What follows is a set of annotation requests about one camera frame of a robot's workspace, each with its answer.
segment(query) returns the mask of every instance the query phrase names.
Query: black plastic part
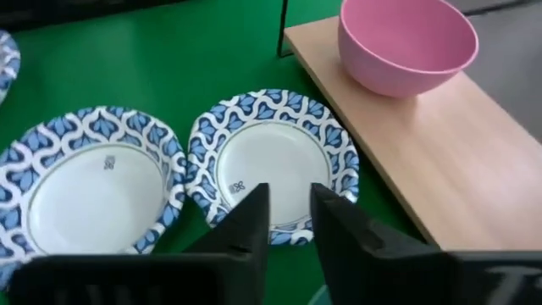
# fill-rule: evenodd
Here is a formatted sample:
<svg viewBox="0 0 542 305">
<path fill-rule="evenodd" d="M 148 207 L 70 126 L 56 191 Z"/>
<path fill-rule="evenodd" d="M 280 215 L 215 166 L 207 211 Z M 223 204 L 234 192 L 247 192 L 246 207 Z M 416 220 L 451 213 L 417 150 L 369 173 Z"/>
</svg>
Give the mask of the black plastic part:
<svg viewBox="0 0 542 305">
<path fill-rule="evenodd" d="M 14 272 L 11 305 L 252 305 L 263 302 L 269 188 L 257 186 L 183 253 L 52 256 Z"/>
<path fill-rule="evenodd" d="M 442 252 L 319 184 L 311 214 L 335 305 L 542 303 L 542 252 Z"/>
<path fill-rule="evenodd" d="M 182 0 L 2 0 L 0 29 L 20 31 Z"/>
<path fill-rule="evenodd" d="M 279 58 L 284 58 L 286 56 L 290 56 L 294 54 L 289 49 L 284 50 L 286 15 L 288 13 L 288 1 L 289 0 L 282 0 L 282 9 L 280 10 L 279 40 L 277 41 L 277 56 Z"/>
</svg>

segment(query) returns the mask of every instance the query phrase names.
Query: bowl rim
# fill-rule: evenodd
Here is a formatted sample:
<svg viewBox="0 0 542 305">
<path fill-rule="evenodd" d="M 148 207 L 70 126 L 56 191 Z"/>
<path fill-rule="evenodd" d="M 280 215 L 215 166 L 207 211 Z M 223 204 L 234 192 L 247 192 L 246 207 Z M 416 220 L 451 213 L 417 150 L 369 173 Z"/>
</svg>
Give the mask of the bowl rim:
<svg viewBox="0 0 542 305">
<path fill-rule="evenodd" d="M 352 35 L 350 29 L 348 28 L 348 25 L 345 22 L 346 5 L 349 3 L 349 1 L 352 1 L 352 0 L 343 0 L 343 3 L 340 5 L 340 17 L 339 17 L 339 22 L 340 23 L 339 23 L 339 26 L 342 27 L 345 30 L 345 32 L 348 34 L 348 36 L 360 48 L 362 48 L 365 52 L 371 54 L 375 58 L 377 58 L 377 59 L 379 59 L 379 60 L 381 60 L 381 61 L 383 61 L 383 62 L 385 62 L 385 63 L 387 63 L 387 64 L 389 64 L 389 65 L 391 65 L 393 67 L 395 67 L 395 68 L 403 69 L 405 71 L 409 71 L 409 72 L 413 72 L 413 73 L 425 74 L 425 75 L 448 75 L 448 74 L 456 73 L 458 71 L 461 71 L 461 70 L 465 69 L 478 56 L 479 39 L 478 39 L 478 34 L 477 34 L 476 30 L 474 29 L 473 24 L 468 20 L 468 18 L 459 9 L 457 9 L 453 5 L 449 4 L 447 1 L 445 1 L 445 0 L 436 0 L 436 1 L 440 2 L 441 4 L 444 4 L 445 6 L 450 8 L 456 14 L 458 14 L 463 19 L 463 21 L 465 21 L 465 23 L 468 25 L 468 28 L 471 30 L 471 33 L 474 36 L 474 50 L 473 50 L 473 53 L 471 54 L 470 58 L 467 61 L 465 61 L 463 64 L 459 65 L 458 67 L 455 67 L 455 68 L 452 68 L 452 69 L 440 70 L 440 71 L 414 69 L 414 68 L 409 68 L 409 67 L 406 67 L 406 66 L 403 66 L 403 65 L 400 65 L 400 64 L 396 64 L 396 63 L 394 63 L 394 62 L 392 62 L 392 61 L 390 61 L 390 60 L 388 60 L 386 58 L 383 58 L 383 57 L 379 56 L 378 54 L 374 53 L 373 51 L 369 50 L 361 42 L 359 42 L 354 37 L 354 35 Z"/>
</svg>

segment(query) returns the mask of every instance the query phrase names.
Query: plate rim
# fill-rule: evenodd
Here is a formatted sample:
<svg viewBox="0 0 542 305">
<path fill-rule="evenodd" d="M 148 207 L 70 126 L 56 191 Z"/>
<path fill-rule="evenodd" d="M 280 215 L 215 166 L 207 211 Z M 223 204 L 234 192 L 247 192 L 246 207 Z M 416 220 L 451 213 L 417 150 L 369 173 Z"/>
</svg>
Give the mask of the plate rim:
<svg viewBox="0 0 542 305">
<path fill-rule="evenodd" d="M 205 160 L 210 158 L 209 156 L 207 156 L 207 154 L 209 154 L 209 149 L 210 148 L 206 148 L 205 146 L 216 148 L 214 146 L 210 146 L 209 143 L 206 143 L 206 145 L 203 145 L 202 143 L 200 143 L 201 146 L 194 145 L 195 141 L 202 142 L 202 139 L 205 139 L 202 136 L 202 134 L 203 134 L 202 133 L 202 128 L 207 128 L 208 125 L 205 125 L 205 126 L 201 127 L 200 122 L 202 121 L 202 119 L 207 119 L 207 117 L 214 117 L 215 122 L 220 122 L 220 123 L 225 122 L 226 120 L 230 119 L 230 117 L 229 118 L 222 118 L 222 119 L 218 118 L 217 114 L 216 114 L 216 111 L 213 111 L 213 110 L 214 109 L 216 110 L 217 108 L 223 108 L 225 110 L 223 111 L 222 115 L 225 116 L 227 109 L 229 109 L 229 108 L 238 108 L 239 109 L 240 108 L 239 104 L 240 104 L 241 99 L 243 97 L 253 97 L 254 98 L 254 102 L 251 104 L 252 109 L 250 110 L 250 114 L 253 114 L 254 111 L 255 111 L 254 107 L 255 107 L 256 104 L 258 104 L 257 106 L 259 108 L 261 107 L 261 103 L 265 103 L 267 106 L 269 106 L 268 103 L 272 102 L 272 101 L 269 100 L 269 99 L 272 99 L 271 95 L 278 96 L 277 98 L 280 99 L 281 103 L 289 103 L 292 98 L 300 98 L 301 99 L 301 101 L 300 101 L 301 110 L 299 111 L 299 113 L 296 113 L 296 114 L 299 114 L 301 116 L 312 115 L 312 114 L 309 113 L 309 108 L 308 108 L 311 104 L 313 106 L 314 106 L 314 104 L 317 104 L 317 105 L 321 106 L 322 115 L 321 115 L 321 117 L 319 119 L 322 120 L 322 122 L 325 122 L 325 123 L 327 123 L 329 125 L 333 125 L 334 128 L 339 129 L 340 132 L 341 132 L 341 135 L 342 135 L 342 132 L 346 133 L 346 139 L 348 141 L 344 145 L 344 147 L 341 146 L 342 149 L 340 151 L 342 153 L 344 153 L 344 154 L 347 154 L 348 152 L 351 152 L 351 155 L 353 156 L 352 158 L 355 159 L 355 162 L 352 163 L 355 166 L 352 167 L 352 166 L 347 166 L 345 164 L 345 168 L 342 171 L 342 172 L 348 171 L 348 174 L 351 176 L 351 178 L 353 180 L 353 183 L 351 184 L 351 187 L 349 187 L 346 190 L 346 192 L 347 192 L 346 197 L 348 197 L 348 199 L 350 199 L 350 201 L 352 203 L 355 203 L 357 201 L 357 199 L 359 198 L 359 180 L 360 180 L 360 177 L 359 177 L 359 155 L 358 155 L 357 149 L 356 149 L 356 147 L 354 145 L 354 141 L 351 139 L 351 137 L 348 134 L 346 128 L 344 128 L 339 123 L 339 121 L 337 119 L 335 119 L 335 117 L 333 116 L 331 111 L 324 104 L 319 103 L 319 102 L 315 101 L 314 99 L 311 99 L 310 97 L 299 94 L 299 93 L 297 93 L 295 91 L 286 90 L 286 89 L 262 89 L 260 91 L 250 91 L 250 92 L 247 92 L 247 93 L 243 93 L 243 94 L 233 96 L 230 99 L 224 99 L 224 100 L 220 101 L 219 103 L 215 104 L 208 111 L 204 112 L 203 114 L 200 114 L 196 118 L 196 120 L 194 121 L 194 124 L 192 126 L 192 129 L 191 129 L 191 134 L 190 134 L 189 144 L 188 144 L 188 150 L 187 150 L 186 193 L 187 193 L 187 195 L 189 197 L 191 197 L 194 200 L 194 202 L 196 202 L 196 204 L 199 206 L 199 208 L 203 211 L 203 213 L 204 213 L 204 215 L 206 217 L 206 222 L 211 227 L 216 226 L 220 222 L 220 220 L 222 220 L 222 218 L 230 210 L 228 210 L 225 213 L 223 213 L 222 210 L 218 210 L 219 208 L 224 209 L 224 205 L 227 206 L 227 203 L 225 203 L 225 200 L 223 199 L 223 196 L 220 193 L 220 190 L 219 190 L 218 186 L 214 187 L 214 191 L 215 191 L 216 196 L 215 196 L 215 198 L 212 198 L 207 193 L 205 195 L 203 195 L 203 193 L 206 192 L 206 191 L 204 190 L 204 187 L 202 186 L 203 185 L 202 178 L 200 180 L 197 179 L 198 175 L 201 175 L 201 176 L 203 175 L 203 174 L 199 174 L 199 172 L 206 172 L 207 176 L 210 175 L 212 177 L 216 177 L 216 173 L 215 173 L 216 170 L 214 170 L 213 173 L 210 173 L 208 168 L 202 169 L 202 166 L 201 166 L 202 162 L 197 159 L 197 155 L 198 155 L 199 152 L 197 152 L 196 150 L 200 150 L 201 147 L 203 147 L 203 149 L 205 150 L 205 152 L 202 152 L 202 154 L 205 156 L 204 157 L 204 162 L 205 162 Z M 285 105 L 282 105 L 282 106 L 286 106 L 287 108 L 292 109 L 291 105 L 289 106 L 289 105 L 285 104 Z M 227 139 L 235 136 L 236 133 L 241 132 L 244 129 L 244 127 L 252 126 L 252 124 L 249 124 L 248 126 L 246 126 L 247 123 L 254 122 L 254 121 L 259 121 L 259 120 L 263 120 L 263 121 L 266 121 L 266 120 L 267 121 L 283 121 L 284 119 L 275 118 L 274 115 L 270 119 L 258 119 L 256 117 L 251 117 L 251 119 L 249 119 L 248 121 L 243 123 L 241 125 L 241 127 L 239 127 L 238 129 L 233 130 L 227 136 L 224 136 L 226 140 L 224 140 L 222 142 L 220 142 L 220 140 L 219 140 L 219 138 L 222 136 L 222 134 L 220 134 L 218 136 L 218 140 L 216 141 L 216 145 L 218 146 L 218 152 L 214 153 L 214 154 L 217 155 L 217 157 L 214 159 L 214 164 L 212 166 L 213 169 L 216 169 L 216 165 L 218 163 L 218 156 L 220 154 L 219 152 L 224 148 L 224 144 L 227 142 Z M 299 127 L 300 130 L 303 130 L 304 133 L 307 134 L 308 136 L 313 137 L 313 140 L 318 144 L 318 146 L 324 152 L 326 152 L 326 149 L 320 143 L 320 140 L 318 138 L 316 138 L 316 136 L 311 134 L 307 130 L 306 127 L 299 126 L 299 125 L 297 127 Z M 328 163 L 328 166 L 329 166 L 329 163 L 330 163 L 329 156 L 325 156 L 325 157 L 326 157 L 326 162 Z M 217 211 L 218 211 L 215 215 L 212 215 L 212 213 L 210 212 L 212 210 L 212 208 L 216 208 Z M 301 229 L 296 227 L 294 230 L 282 231 L 282 230 L 279 230 L 276 226 L 270 226 L 270 232 L 269 232 L 270 244 L 271 245 L 283 245 L 283 244 L 303 245 L 303 244 L 306 244 L 306 243 L 310 242 L 312 240 L 312 221 L 311 221 L 310 215 L 305 216 L 305 217 L 303 217 L 301 219 L 303 219 L 303 221 L 306 221 L 306 223 L 305 223 L 306 226 L 301 228 Z M 292 221 L 289 224 L 281 224 L 280 227 L 286 227 L 287 225 L 290 225 L 290 226 L 297 225 L 297 226 L 299 226 L 299 222 L 300 222 L 300 220 Z M 310 234 L 307 234 L 306 236 L 303 236 L 302 238 L 292 238 L 292 234 L 294 234 L 294 233 L 296 233 L 298 231 L 303 231 L 303 230 L 310 231 Z M 288 236 L 280 236 L 280 238 L 276 238 L 278 235 L 282 235 L 282 234 L 287 234 Z"/>
<path fill-rule="evenodd" d="M 115 118 L 115 123 L 117 130 L 113 131 L 109 137 L 106 137 L 104 134 L 101 134 L 102 131 L 96 131 L 91 130 L 91 124 L 95 124 L 99 119 L 108 119 L 112 122 L 111 119 Z M 138 130 L 129 127 L 129 120 L 133 119 L 139 120 L 140 122 L 142 120 L 145 121 L 144 125 L 141 127 L 141 132 Z M 72 131 L 65 131 L 62 135 L 57 134 L 55 131 L 52 131 L 52 128 L 57 128 L 55 126 L 55 123 L 58 122 L 65 122 L 69 121 L 72 123 L 72 126 L 74 126 L 74 129 Z M 163 136 L 160 138 L 157 138 L 156 143 L 149 140 L 149 136 L 152 133 L 152 130 L 156 128 L 157 130 L 165 130 L 163 133 Z M 43 149 L 37 148 L 35 151 L 30 149 L 30 147 L 27 147 L 25 145 L 25 141 L 28 141 L 30 139 L 30 136 L 37 135 L 38 133 L 43 135 L 44 130 L 48 130 L 49 134 L 54 134 L 57 138 L 55 141 L 58 141 L 59 147 L 57 147 L 56 150 L 54 150 L 53 155 L 57 155 L 58 153 L 62 153 L 62 156 L 60 158 L 57 158 L 53 161 L 52 164 L 49 164 L 47 167 L 43 165 L 42 160 L 45 157 L 50 157 L 52 154 L 48 154 L 45 156 L 36 156 L 40 150 Z M 68 139 L 67 141 L 74 141 L 81 138 L 84 138 L 88 134 L 93 135 L 93 140 L 97 142 L 89 142 L 86 145 L 82 145 L 80 147 L 69 147 L 69 150 L 67 152 L 64 151 L 64 148 L 62 145 L 69 145 L 69 144 L 61 144 L 63 143 L 63 139 L 68 135 L 73 135 L 75 132 L 77 132 L 78 136 L 77 138 Z M 128 143 L 126 141 L 123 141 L 122 139 L 125 139 L 127 136 L 132 136 L 131 134 L 138 134 L 140 137 L 140 143 L 141 147 L 137 147 L 136 144 Z M 154 223 L 146 229 L 144 234 L 140 236 L 137 240 L 135 240 L 130 246 L 127 248 L 119 249 L 118 253 L 126 253 L 126 254 L 148 254 L 157 244 L 159 238 L 163 235 L 163 233 L 171 227 L 176 220 L 180 217 L 180 211 L 184 206 L 185 201 L 185 165 L 186 165 L 186 155 L 183 147 L 180 145 L 179 139 L 177 135 L 174 133 L 173 129 L 169 127 L 167 124 L 165 124 L 162 120 L 147 114 L 145 112 L 142 112 L 137 109 L 128 108 L 128 107 L 120 107 L 120 106 L 92 106 L 88 108 L 80 108 L 72 112 L 68 112 L 66 114 L 61 114 L 57 117 L 54 117 L 49 120 L 42 121 L 41 123 L 32 126 L 29 128 L 22 136 L 17 138 L 16 140 L 12 141 L 3 151 L 0 153 L 0 169 L 2 169 L 2 173 L 0 175 L 2 176 L 2 179 L 4 181 L 0 181 L 0 189 L 8 190 L 6 188 L 6 183 L 10 183 L 7 175 L 10 172 L 8 169 L 6 169 L 6 166 L 14 164 L 13 162 L 9 162 L 9 154 L 14 153 L 20 153 L 22 155 L 22 158 L 20 160 L 17 160 L 18 163 L 27 163 L 24 168 L 19 169 L 19 171 L 24 170 L 35 170 L 35 163 L 40 163 L 41 166 L 44 168 L 43 171 L 40 171 L 42 173 L 42 176 L 39 177 L 39 179 L 33 180 L 31 182 L 31 186 L 26 191 L 20 191 L 20 197 L 17 202 L 11 202 L 12 198 L 9 198 L 7 201 L 0 202 L 0 213 L 4 213 L 6 210 L 15 210 L 17 209 L 19 211 L 18 217 L 19 217 L 19 224 L 18 226 L 14 228 L 8 228 L 6 229 L 4 227 L 4 223 L 2 222 L 0 225 L 0 241 L 1 246 L 4 248 L 7 248 L 11 251 L 13 249 L 10 249 L 9 247 L 4 245 L 4 242 L 6 240 L 10 240 L 11 244 L 14 244 L 15 246 L 21 247 L 21 251 L 19 253 L 14 252 L 10 256 L 2 257 L 0 256 L 0 289 L 5 289 L 8 281 L 11 277 L 11 274 L 23 263 L 27 263 L 28 261 L 32 260 L 35 257 L 40 256 L 47 256 L 48 253 L 44 252 L 42 249 L 39 248 L 39 246 L 34 242 L 32 234 L 29 232 L 29 224 L 28 224 L 28 218 L 30 217 L 28 208 L 30 207 L 30 203 L 23 203 L 27 198 L 30 198 L 34 195 L 34 192 L 36 191 L 36 188 L 40 185 L 39 180 L 47 177 L 48 174 L 52 170 L 56 168 L 57 166 L 62 166 L 63 162 L 65 161 L 66 157 L 71 157 L 74 154 L 84 153 L 86 150 L 92 150 L 92 148 L 96 146 L 107 146 L 108 141 L 113 141 L 112 144 L 119 144 L 121 146 L 130 146 L 130 148 L 139 150 L 141 153 L 144 153 L 147 155 L 152 161 L 155 161 L 155 165 L 157 165 L 160 168 L 161 174 L 163 173 L 163 167 L 161 164 L 156 160 L 153 159 L 153 156 L 151 152 L 148 152 L 147 150 L 144 150 L 146 148 L 149 148 L 152 146 L 152 150 L 158 154 L 160 157 L 160 160 L 166 160 L 169 163 L 168 171 L 166 172 L 167 176 L 169 177 L 169 180 L 164 181 L 164 200 L 163 200 L 163 206 L 160 209 L 160 212 L 158 213 L 157 218 L 155 219 Z M 173 143 L 172 153 L 168 155 L 169 152 L 165 152 L 164 149 L 169 149 L 168 147 L 165 147 L 166 145 L 169 145 L 170 143 Z M 21 152 L 21 146 L 25 146 L 25 149 L 27 151 L 30 151 L 30 154 L 28 152 Z M 23 246 L 21 246 L 19 243 L 14 242 L 14 236 L 16 234 L 19 234 L 24 237 L 25 242 L 23 243 Z"/>
<path fill-rule="evenodd" d="M 4 49 L 9 47 L 11 57 L 6 63 L 3 63 L 0 69 L 0 103 L 8 94 L 12 83 L 17 79 L 20 69 L 20 50 L 15 39 L 6 30 L 0 30 L 0 47 Z M 0 60 L 6 60 L 6 57 L 0 57 Z"/>
</svg>

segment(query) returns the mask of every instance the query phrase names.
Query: plastic bowl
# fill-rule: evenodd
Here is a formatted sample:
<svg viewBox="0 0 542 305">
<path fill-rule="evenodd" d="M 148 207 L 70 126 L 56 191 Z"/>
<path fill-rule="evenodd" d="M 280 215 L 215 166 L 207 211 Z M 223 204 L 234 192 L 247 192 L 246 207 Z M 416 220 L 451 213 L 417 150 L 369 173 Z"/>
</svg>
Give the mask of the plastic bowl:
<svg viewBox="0 0 542 305">
<path fill-rule="evenodd" d="M 389 97 L 426 92 L 478 54 L 467 18 L 441 0 L 344 0 L 340 58 L 369 90 Z"/>
</svg>

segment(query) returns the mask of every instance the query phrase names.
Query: blue patterned rim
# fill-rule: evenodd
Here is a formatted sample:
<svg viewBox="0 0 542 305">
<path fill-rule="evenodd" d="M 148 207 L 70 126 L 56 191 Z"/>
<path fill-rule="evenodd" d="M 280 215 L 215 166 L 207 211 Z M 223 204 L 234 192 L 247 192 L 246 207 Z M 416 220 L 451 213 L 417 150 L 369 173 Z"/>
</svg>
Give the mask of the blue patterned rim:
<svg viewBox="0 0 542 305">
<path fill-rule="evenodd" d="M 189 141 L 186 192 L 215 226 L 231 210 L 218 190 L 216 166 L 226 139 L 262 121 L 280 121 L 304 130 L 329 159 L 328 187 L 356 202 L 359 158 L 352 139 L 323 104 L 287 90 L 261 90 L 224 100 L 197 118 Z M 310 215 L 287 225 L 271 225 L 272 245 L 302 245 L 312 239 Z"/>
<path fill-rule="evenodd" d="M 28 202 L 41 177 L 79 150 L 104 143 L 133 147 L 156 161 L 169 191 L 157 222 L 123 252 L 149 253 L 158 238 L 179 218 L 185 200 L 186 158 L 174 132 L 142 112 L 95 107 L 57 117 L 28 130 L 0 155 L 0 288 L 31 258 L 46 255 L 28 232 Z"/>
<path fill-rule="evenodd" d="M 0 30 L 0 103 L 8 94 L 11 83 L 17 78 L 20 68 L 20 52 L 9 33 Z"/>
</svg>

